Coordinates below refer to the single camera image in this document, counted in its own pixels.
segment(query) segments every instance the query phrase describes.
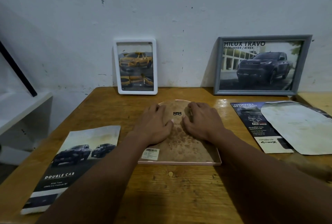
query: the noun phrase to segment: gray picture frame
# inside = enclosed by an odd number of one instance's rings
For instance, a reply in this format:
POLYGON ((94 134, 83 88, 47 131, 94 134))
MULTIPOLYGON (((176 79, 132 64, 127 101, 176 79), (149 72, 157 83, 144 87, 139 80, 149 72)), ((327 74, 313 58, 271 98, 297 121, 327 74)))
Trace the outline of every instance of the gray picture frame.
POLYGON ((312 35, 272 35, 272 36, 245 36, 245 37, 219 37, 218 54, 214 79, 214 95, 296 95, 300 83, 305 59, 308 54, 312 35), (222 54, 224 42, 238 41, 303 41, 300 53, 297 58, 297 64, 294 71, 292 87, 290 90, 223 90, 220 89, 220 72, 222 68, 222 54))

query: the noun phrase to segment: black pole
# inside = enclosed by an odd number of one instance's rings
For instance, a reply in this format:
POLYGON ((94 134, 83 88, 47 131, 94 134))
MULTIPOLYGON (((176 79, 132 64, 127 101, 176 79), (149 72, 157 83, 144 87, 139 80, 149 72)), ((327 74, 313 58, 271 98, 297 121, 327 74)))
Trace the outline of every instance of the black pole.
POLYGON ((9 63, 9 65, 12 67, 14 72, 17 74, 21 82, 24 84, 24 86, 28 89, 28 91, 31 93, 33 97, 37 95, 36 90, 32 87, 30 82, 27 80, 19 66, 16 64, 12 56, 9 54, 9 52, 6 50, 2 42, 0 41, 0 53, 3 55, 3 57, 6 59, 6 61, 9 63))

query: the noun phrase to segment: person's right hand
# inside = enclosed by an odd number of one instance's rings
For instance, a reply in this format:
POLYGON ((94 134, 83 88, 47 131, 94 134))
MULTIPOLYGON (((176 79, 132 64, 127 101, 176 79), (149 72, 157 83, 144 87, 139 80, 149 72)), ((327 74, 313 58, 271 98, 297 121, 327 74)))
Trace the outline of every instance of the person's right hand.
POLYGON ((211 141, 211 135, 220 131, 228 131, 225 129, 222 119, 217 110, 211 108, 203 102, 191 102, 188 104, 193 114, 192 122, 187 116, 182 117, 182 122, 186 130, 194 137, 211 141))

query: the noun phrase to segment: picture frame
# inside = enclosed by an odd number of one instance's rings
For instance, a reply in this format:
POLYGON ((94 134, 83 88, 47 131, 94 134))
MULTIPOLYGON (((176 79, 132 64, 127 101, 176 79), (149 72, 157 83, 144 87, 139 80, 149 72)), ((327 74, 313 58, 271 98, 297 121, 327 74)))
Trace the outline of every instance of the picture frame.
POLYGON ((296 95, 311 39, 219 37, 214 95, 296 95))
POLYGON ((119 94, 158 93, 155 39, 114 39, 113 50, 119 94))

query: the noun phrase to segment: yellow pickup truck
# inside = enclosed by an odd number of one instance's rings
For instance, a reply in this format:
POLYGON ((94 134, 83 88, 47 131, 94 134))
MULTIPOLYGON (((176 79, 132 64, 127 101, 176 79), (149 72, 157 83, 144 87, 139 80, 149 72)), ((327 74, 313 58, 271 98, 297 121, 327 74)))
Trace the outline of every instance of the yellow pickup truck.
POLYGON ((124 57, 119 59, 119 64, 123 71, 130 67, 150 68, 152 63, 152 56, 147 56, 146 53, 143 52, 124 54, 124 57))

